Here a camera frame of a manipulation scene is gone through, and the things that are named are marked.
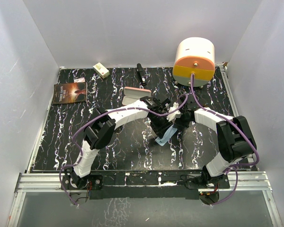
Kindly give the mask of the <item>light blue cleaning cloth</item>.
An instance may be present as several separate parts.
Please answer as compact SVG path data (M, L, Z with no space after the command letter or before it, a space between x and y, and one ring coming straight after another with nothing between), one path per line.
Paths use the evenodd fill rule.
M168 140L177 132L177 128L174 128L173 126L170 126L166 132L164 133L164 135L160 138L157 137L155 139L155 141L160 145L160 146L164 146Z

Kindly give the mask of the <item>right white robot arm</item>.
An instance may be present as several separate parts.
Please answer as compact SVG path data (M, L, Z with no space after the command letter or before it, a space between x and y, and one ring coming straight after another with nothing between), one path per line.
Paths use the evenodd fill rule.
M252 155L256 149L247 119L243 116L226 116L210 108L201 108L192 95L188 98L181 97L179 104L183 106L179 110L180 117L175 120L175 126L184 129L190 122L195 122L212 129L216 132L219 149L217 155L204 165L200 176L186 176L184 180L188 186L196 184L214 187L231 167Z

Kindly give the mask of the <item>round drawer cabinet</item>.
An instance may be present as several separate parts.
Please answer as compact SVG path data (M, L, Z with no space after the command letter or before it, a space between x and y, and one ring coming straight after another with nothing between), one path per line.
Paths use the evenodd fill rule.
M173 66L174 80L184 86L190 86L191 74L194 74L194 87L202 87L210 82L215 73L214 44L205 38L189 37L177 47Z

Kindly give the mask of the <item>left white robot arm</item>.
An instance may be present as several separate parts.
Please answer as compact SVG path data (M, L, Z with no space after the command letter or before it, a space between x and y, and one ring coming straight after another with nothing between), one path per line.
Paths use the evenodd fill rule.
M98 152L110 143L116 129L129 122L148 118L158 139L163 139L166 132L171 130L172 121L179 113L176 110L178 107L178 103L171 107L169 99L161 103L156 98L146 96L117 109L96 109L92 121L81 129L82 146L76 162L70 169L70 182L78 189L87 186L87 176Z

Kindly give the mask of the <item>pink glasses case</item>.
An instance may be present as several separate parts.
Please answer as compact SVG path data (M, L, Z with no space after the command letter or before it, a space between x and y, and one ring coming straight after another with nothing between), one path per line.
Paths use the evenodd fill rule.
M122 105L129 105L142 97L151 96L150 90L142 88L124 87L123 92L124 97L122 99Z

